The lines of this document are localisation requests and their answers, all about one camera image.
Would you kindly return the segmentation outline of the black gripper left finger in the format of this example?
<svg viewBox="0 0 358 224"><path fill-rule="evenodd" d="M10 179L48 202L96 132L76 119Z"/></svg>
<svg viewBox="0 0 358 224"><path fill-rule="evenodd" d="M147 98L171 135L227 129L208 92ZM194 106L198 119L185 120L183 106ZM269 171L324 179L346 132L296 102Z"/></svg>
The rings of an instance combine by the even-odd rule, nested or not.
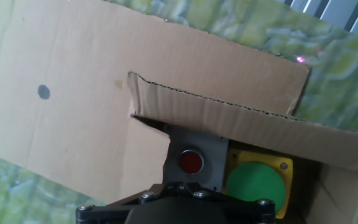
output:
<svg viewBox="0 0 358 224"><path fill-rule="evenodd" d="M104 206L84 204L76 208L76 224L124 223L131 210L176 194L176 184L153 184L151 188Z"/></svg>

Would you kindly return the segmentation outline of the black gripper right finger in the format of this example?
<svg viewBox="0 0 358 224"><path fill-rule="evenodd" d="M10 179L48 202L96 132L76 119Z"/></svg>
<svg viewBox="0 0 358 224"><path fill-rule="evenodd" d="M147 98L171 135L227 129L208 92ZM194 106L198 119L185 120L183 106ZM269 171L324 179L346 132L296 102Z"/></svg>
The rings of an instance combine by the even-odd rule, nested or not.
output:
<svg viewBox="0 0 358 224"><path fill-rule="evenodd" d="M217 206L233 221L245 221L245 223L275 223L275 202L266 198L246 202L204 188L195 182L177 182L176 191L179 197L189 197L200 203Z"/></svg>

